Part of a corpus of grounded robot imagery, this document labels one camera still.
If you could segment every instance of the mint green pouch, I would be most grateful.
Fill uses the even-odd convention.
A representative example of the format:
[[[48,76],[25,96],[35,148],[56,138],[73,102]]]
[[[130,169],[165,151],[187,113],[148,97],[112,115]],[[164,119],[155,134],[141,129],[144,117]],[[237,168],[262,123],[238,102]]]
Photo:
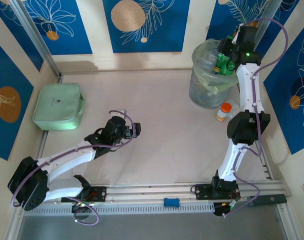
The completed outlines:
[[[40,91],[33,121],[42,130],[75,129],[81,122],[84,105],[78,84],[49,84]]]

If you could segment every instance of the gold circle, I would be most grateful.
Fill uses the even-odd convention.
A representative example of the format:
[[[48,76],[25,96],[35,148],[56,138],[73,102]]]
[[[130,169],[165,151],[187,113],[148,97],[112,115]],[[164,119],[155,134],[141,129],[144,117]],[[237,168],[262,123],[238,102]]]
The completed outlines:
[[[146,37],[142,37],[142,38],[141,38],[141,42],[142,42],[142,43],[147,43],[147,38],[146,38]]]
[[[122,32],[132,32],[139,29],[145,22],[143,9],[133,0],[121,0],[112,11],[114,26]]]
[[[290,98],[290,107],[296,110],[300,107],[300,102],[301,99],[298,96],[294,95]]]
[[[224,5],[227,4],[230,0],[218,0],[218,4]]]
[[[53,40],[53,41],[56,41],[59,38],[58,34],[54,31],[48,31],[46,35],[50,40]]]
[[[12,99],[8,103],[4,98]],[[0,117],[8,123],[14,123],[20,116],[22,108],[21,98],[15,88],[11,86],[4,86],[0,88]]]
[[[10,0],[0,0],[2,3],[6,4],[6,5],[10,5]]]

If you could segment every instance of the beige floor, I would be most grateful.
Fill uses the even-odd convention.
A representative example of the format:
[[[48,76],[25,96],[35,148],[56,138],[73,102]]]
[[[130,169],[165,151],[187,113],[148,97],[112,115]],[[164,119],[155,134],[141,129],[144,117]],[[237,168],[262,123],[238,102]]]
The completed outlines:
[[[63,174],[82,174],[91,184],[171,184],[208,182],[220,167],[228,146],[227,122],[217,109],[201,109],[188,96],[190,70],[102,72],[66,75],[86,98],[81,125],[51,131],[43,156],[61,152],[105,126],[108,111],[126,109],[140,122],[139,138],[118,150]],[[237,88],[229,96],[239,103]],[[260,160],[247,153],[238,175],[265,180]]]

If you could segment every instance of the clear plastic container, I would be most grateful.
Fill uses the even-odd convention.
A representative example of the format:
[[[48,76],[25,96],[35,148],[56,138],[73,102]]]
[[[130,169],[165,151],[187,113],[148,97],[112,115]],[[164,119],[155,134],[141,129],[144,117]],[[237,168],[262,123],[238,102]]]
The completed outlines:
[[[193,71],[189,89],[191,100],[201,108],[212,109],[225,102],[238,79],[235,73],[229,76],[212,74],[215,64],[217,40],[209,39],[193,52]]]

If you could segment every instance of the pill bottle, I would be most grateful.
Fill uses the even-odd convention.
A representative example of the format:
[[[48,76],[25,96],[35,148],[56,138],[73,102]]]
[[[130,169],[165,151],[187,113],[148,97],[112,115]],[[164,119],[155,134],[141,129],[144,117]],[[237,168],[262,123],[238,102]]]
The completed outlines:
[[[228,102],[224,102],[221,105],[220,110],[216,115],[216,119],[219,120],[220,122],[223,122],[227,118],[231,109],[232,109],[232,105],[229,104]]]

